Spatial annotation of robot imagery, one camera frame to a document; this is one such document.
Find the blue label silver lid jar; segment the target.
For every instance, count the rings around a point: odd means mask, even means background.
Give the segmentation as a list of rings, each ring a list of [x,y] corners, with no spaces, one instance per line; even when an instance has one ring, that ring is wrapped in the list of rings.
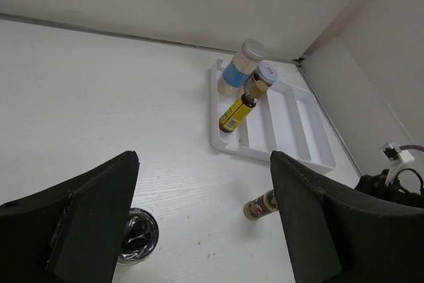
[[[220,75],[217,91],[225,97],[233,96],[264,58],[265,50],[260,42],[250,38],[245,40]]]

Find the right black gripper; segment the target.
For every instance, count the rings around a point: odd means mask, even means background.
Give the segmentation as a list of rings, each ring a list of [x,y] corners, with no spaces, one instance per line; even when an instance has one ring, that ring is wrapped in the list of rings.
[[[413,172],[418,178],[420,183],[419,193],[411,192],[401,185],[399,175],[406,171]],[[393,182],[386,185],[388,172],[389,170],[385,169],[381,174],[375,176],[363,175],[360,177],[354,189],[385,201],[410,207],[423,207],[423,178],[420,173],[413,168],[401,169],[400,172],[395,175]]]

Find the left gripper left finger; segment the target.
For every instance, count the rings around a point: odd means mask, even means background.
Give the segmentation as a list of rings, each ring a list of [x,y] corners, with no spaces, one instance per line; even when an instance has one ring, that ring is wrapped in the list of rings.
[[[2,282],[111,282],[138,178],[134,151],[1,205]]]

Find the black lid cream jar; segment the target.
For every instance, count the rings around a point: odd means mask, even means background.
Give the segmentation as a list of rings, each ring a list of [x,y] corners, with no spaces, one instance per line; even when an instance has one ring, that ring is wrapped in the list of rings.
[[[146,260],[158,244],[159,233],[151,213],[138,207],[130,208],[117,264],[134,266]]]

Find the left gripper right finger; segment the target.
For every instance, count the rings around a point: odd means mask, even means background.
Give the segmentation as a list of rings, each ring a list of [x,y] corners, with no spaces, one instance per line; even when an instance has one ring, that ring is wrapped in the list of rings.
[[[423,196],[377,176],[350,188],[287,154],[270,157],[296,282],[422,282]]]

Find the yellow label brown cap bottle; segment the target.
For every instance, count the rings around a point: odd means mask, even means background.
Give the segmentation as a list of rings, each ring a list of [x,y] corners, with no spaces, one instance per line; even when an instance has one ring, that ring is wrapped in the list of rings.
[[[253,84],[243,93],[220,117],[219,128],[224,133],[235,131],[256,107],[258,100],[268,91],[268,86],[262,80]]]

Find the white lid red logo jar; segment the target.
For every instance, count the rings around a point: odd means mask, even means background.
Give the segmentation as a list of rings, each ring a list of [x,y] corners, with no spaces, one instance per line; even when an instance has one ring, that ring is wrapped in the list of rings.
[[[271,87],[278,79],[277,69],[267,61],[261,61],[244,83],[243,90],[248,92],[257,81],[263,81],[268,87]]]

